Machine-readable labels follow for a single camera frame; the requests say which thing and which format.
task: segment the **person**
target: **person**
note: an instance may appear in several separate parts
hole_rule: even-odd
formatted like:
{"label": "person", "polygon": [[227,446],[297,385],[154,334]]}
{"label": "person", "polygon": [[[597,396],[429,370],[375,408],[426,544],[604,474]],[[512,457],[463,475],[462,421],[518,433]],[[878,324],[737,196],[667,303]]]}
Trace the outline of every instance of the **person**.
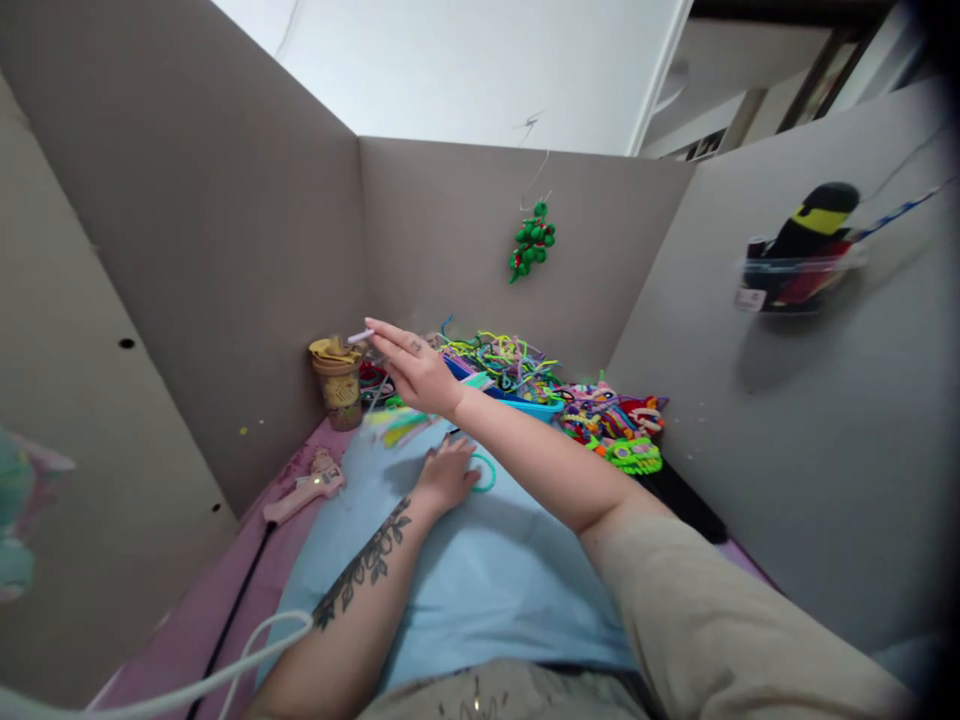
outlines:
{"label": "person", "polygon": [[[428,454],[413,491],[320,601],[316,628],[281,656],[248,718],[867,718],[912,704],[878,665],[724,559],[627,475],[464,387],[416,335],[367,326],[404,402],[464,437]],[[638,674],[503,658],[373,699],[420,549],[477,480],[466,471],[468,438],[577,535],[621,615]]]}

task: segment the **shirt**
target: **shirt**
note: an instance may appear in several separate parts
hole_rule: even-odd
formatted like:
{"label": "shirt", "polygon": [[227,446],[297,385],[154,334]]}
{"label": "shirt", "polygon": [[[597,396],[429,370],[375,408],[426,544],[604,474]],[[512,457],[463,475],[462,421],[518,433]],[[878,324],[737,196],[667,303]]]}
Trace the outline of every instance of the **shirt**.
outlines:
{"label": "shirt", "polygon": [[600,577],[647,686],[494,660],[376,698],[363,720],[879,718],[912,704],[889,673],[695,530],[644,517],[609,536]]}

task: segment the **clear plastic pocket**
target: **clear plastic pocket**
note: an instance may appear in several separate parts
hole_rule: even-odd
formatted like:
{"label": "clear plastic pocket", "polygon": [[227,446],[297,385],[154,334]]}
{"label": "clear plastic pocket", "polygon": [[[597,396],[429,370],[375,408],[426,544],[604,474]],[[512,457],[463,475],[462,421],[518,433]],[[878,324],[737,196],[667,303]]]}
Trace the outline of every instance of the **clear plastic pocket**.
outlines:
{"label": "clear plastic pocket", "polygon": [[771,243],[770,238],[750,241],[748,257],[740,263],[740,287],[733,303],[738,310],[782,315],[820,312],[844,275],[867,263],[866,248],[859,244],[832,244],[833,249],[844,251],[839,254],[763,257],[763,249]]}

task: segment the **teal plush toy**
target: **teal plush toy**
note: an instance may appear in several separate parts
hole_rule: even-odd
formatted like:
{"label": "teal plush toy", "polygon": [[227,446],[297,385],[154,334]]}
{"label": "teal plush toy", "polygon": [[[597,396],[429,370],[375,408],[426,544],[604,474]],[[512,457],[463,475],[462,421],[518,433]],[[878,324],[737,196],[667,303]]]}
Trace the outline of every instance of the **teal plush toy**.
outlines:
{"label": "teal plush toy", "polygon": [[33,582],[33,554],[23,538],[50,500],[47,479],[74,467],[72,460],[0,427],[0,602],[17,599]]}

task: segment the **hand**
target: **hand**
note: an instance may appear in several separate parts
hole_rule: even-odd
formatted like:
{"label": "hand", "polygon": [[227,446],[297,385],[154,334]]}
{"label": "hand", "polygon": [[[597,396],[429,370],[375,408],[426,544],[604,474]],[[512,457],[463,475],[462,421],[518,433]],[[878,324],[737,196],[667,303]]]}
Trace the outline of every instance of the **hand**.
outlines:
{"label": "hand", "polygon": [[477,446],[470,443],[469,438],[451,443],[450,435],[447,435],[439,450],[431,449],[427,453],[427,461],[413,494],[436,512],[437,517],[462,503],[470,488],[480,479],[479,470],[467,471],[467,463],[476,450]]}
{"label": "hand", "polygon": [[439,353],[411,332],[367,318],[377,350],[387,357],[390,373],[403,401],[421,412],[449,418],[466,394]]}

